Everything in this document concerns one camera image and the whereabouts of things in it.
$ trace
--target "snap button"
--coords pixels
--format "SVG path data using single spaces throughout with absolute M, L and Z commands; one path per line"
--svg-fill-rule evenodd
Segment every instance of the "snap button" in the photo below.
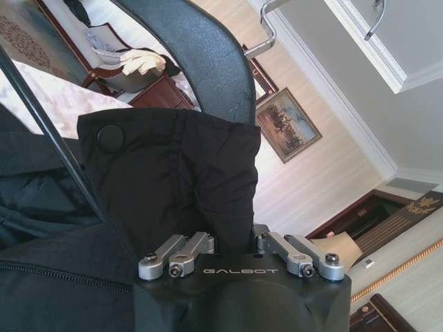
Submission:
M 125 144 L 123 130 L 116 124 L 104 126 L 97 135 L 97 144 L 100 150 L 108 154 L 114 154 Z

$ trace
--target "metal wall fixture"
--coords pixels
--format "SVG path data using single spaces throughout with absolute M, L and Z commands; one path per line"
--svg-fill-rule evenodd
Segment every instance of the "metal wall fixture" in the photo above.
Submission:
M 290 0 L 269 0 L 263 5 L 260 11 L 260 23 L 262 24 L 262 27 L 268 34 L 269 38 L 245 51 L 244 56 L 247 59 L 253 59 L 267 50 L 270 50 L 275 45 L 275 41 L 277 40 L 277 31 L 275 31 L 274 26 L 272 25 L 271 21 L 269 21 L 268 14 L 289 1 Z
M 371 37 L 373 36 L 373 34 L 375 34 L 375 32 L 377 31 L 377 29 L 380 26 L 381 21 L 383 21 L 383 18 L 386 15 L 386 2 L 388 0 L 375 0 L 374 4 L 372 5 L 372 7 L 374 8 L 374 10 L 377 10 L 377 8 L 379 7 L 380 3 L 381 3 L 381 11 L 379 16 L 377 17 L 377 20 L 375 21 L 374 25 L 371 27 L 371 29 L 368 31 L 368 33 L 365 36 L 365 40 L 368 41 L 369 39 L 371 39 Z

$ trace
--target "black curved handle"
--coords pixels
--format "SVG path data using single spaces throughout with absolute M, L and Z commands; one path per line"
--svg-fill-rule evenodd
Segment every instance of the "black curved handle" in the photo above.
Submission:
M 255 124 L 255 85 L 242 47 L 214 17 L 187 0 L 112 0 L 175 58 L 203 112 Z

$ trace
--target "patterned carpet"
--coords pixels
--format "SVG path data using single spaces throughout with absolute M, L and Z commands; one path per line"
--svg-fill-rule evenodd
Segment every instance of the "patterned carpet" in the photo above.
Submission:
M 0 8 L 0 45 L 11 58 L 74 84 L 83 82 L 87 72 L 33 0 L 0 0 Z

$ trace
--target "wooden dresser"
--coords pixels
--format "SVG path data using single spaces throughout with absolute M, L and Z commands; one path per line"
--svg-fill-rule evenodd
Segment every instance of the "wooden dresser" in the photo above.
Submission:
M 164 107 L 169 109 L 191 109 L 193 105 L 175 86 L 174 81 L 163 74 L 155 83 L 141 91 L 129 102 L 133 107 Z

